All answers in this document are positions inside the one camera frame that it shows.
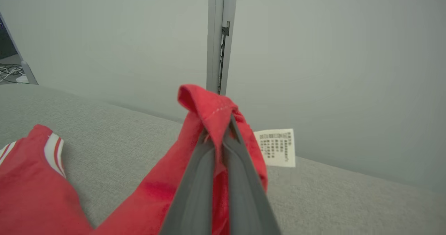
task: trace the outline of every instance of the metal hinge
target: metal hinge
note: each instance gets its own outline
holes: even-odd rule
[[[222,27],[222,34],[224,36],[229,36],[229,27],[227,27],[227,28]]]

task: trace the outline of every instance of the red fabric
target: red fabric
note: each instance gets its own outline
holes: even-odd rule
[[[228,97],[196,85],[183,85],[178,102],[189,110],[178,141],[128,197],[93,233],[104,235],[158,234],[183,173],[205,127],[216,146],[212,203],[212,235],[229,234],[228,171],[221,161],[223,134],[234,114],[252,162],[266,190],[266,165],[250,126]]]
[[[75,189],[49,164],[57,164],[60,143],[49,128],[36,125],[26,138],[0,151],[0,234],[81,235],[92,230]]]

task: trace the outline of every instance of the cable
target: cable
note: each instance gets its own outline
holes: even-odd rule
[[[222,35],[223,37],[223,44],[221,46],[222,52],[221,52],[221,60],[220,60],[220,71],[218,73],[218,87],[217,87],[217,94],[220,94],[221,84],[222,84],[222,76],[223,76],[223,60],[224,60],[224,47],[226,44],[226,35]]]
[[[0,75],[0,77],[2,78],[2,79],[0,80],[0,82],[2,82],[3,80],[5,80],[6,82],[10,82],[10,83],[18,83],[18,82],[15,82],[15,81],[6,80],[6,79],[5,79],[6,76],[3,78],[3,76]]]
[[[19,68],[14,68],[13,70],[7,70],[7,68],[3,68],[4,70],[6,70],[6,71],[8,71],[8,72],[5,72],[5,71],[2,71],[2,70],[0,70],[0,73],[5,73],[5,74],[7,74],[5,77],[3,77],[3,76],[1,76],[0,75],[0,78],[1,78],[1,80],[0,80],[0,82],[2,82],[3,80],[5,80],[6,82],[10,82],[10,83],[19,83],[19,82],[15,82],[15,81],[10,81],[10,80],[8,80],[8,79],[6,79],[8,76],[10,76],[10,75],[18,75],[18,74],[22,74],[22,75],[24,75],[21,71],[23,71],[23,68],[22,67],[19,67]]]
[[[10,74],[11,72],[13,72],[13,70],[10,70],[11,68],[13,70],[15,70],[13,75],[21,74],[21,75],[25,76],[25,74],[23,73],[23,68],[20,65],[4,64],[4,63],[0,62],[0,69],[2,69],[2,70],[0,70],[1,72]]]

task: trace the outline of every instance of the gray couch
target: gray couch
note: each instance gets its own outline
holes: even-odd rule
[[[91,225],[138,186],[181,124],[42,86],[0,86],[0,146],[35,124],[65,140],[62,160]],[[284,234],[446,234],[446,196],[297,157],[268,167],[268,197]]]

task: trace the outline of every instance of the floor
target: floor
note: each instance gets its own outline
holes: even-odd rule
[[[0,63],[3,64],[14,64],[14,65],[20,65],[21,64],[21,60],[18,54],[15,54],[13,56],[10,57],[6,57],[0,60]],[[19,76],[8,76],[7,79],[11,80],[11,81],[15,81],[16,78],[18,78]],[[9,82],[7,81],[1,81],[0,85],[2,84],[9,84]]]

